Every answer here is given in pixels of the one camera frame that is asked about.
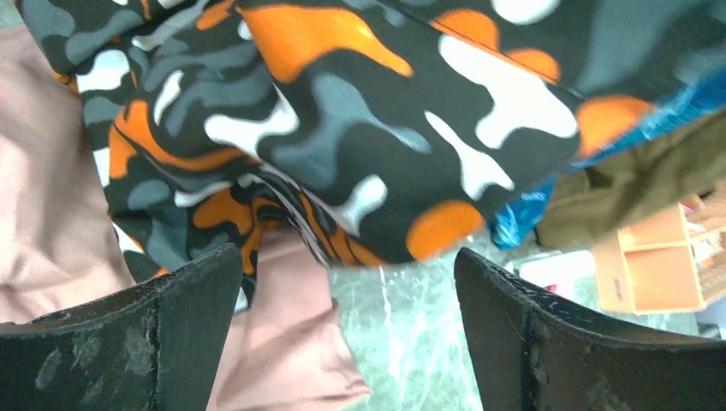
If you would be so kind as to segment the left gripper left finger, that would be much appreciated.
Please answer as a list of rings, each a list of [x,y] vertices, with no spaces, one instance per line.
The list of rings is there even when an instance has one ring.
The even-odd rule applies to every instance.
[[[226,244],[95,301],[2,324],[2,409],[205,409],[241,277]]]

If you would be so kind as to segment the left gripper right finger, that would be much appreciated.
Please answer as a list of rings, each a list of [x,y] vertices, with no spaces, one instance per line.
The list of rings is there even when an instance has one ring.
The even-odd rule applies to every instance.
[[[615,319],[542,289],[473,250],[455,287],[490,411],[725,407],[725,344]]]

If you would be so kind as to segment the orange camouflage shorts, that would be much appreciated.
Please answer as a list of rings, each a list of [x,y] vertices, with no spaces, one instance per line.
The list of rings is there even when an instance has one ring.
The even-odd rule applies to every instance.
[[[19,1],[131,275],[426,259],[725,63],[722,1]]]

